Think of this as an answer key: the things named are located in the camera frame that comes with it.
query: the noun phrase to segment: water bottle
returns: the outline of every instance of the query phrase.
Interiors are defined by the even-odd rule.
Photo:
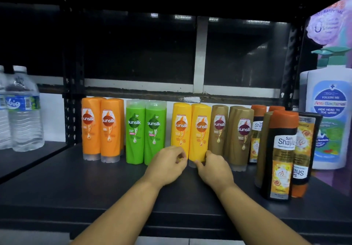
[[[27,68],[13,66],[6,86],[6,104],[14,151],[24,152],[44,145],[39,91],[27,75]]]
[[[0,149],[12,147],[10,125],[8,122],[8,111],[5,102],[5,87],[7,85],[3,66],[0,65]]]

